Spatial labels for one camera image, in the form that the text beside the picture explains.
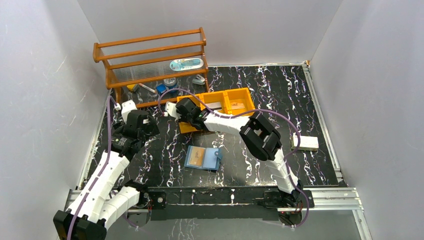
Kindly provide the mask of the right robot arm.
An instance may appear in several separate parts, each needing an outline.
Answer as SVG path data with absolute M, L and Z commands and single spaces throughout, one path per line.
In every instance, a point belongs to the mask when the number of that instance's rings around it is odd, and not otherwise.
M 188 123 L 196 130 L 239 136 L 248 151 L 268 167 L 280 194 L 294 201 L 300 199 L 303 187 L 287 164 L 281 134 L 263 115 L 265 110 L 254 109 L 238 115 L 225 114 L 208 108 L 201 109 L 188 97 L 177 103 L 167 102 L 165 110 L 179 122 Z

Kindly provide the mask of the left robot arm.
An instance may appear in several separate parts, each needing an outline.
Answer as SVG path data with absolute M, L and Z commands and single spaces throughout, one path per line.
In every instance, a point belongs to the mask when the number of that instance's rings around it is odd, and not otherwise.
M 123 120 L 108 126 L 107 147 L 100 163 L 78 197 L 53 217 L 61 240 L 104 240 L 112 224 L 130 208 L 153 205 L 154 195 L 136 180 L 129 180 L 112 195 L 120 174 L 145 143 L 159 134 L 155 119 L 137 109 L 132 100 L 117 109 Z

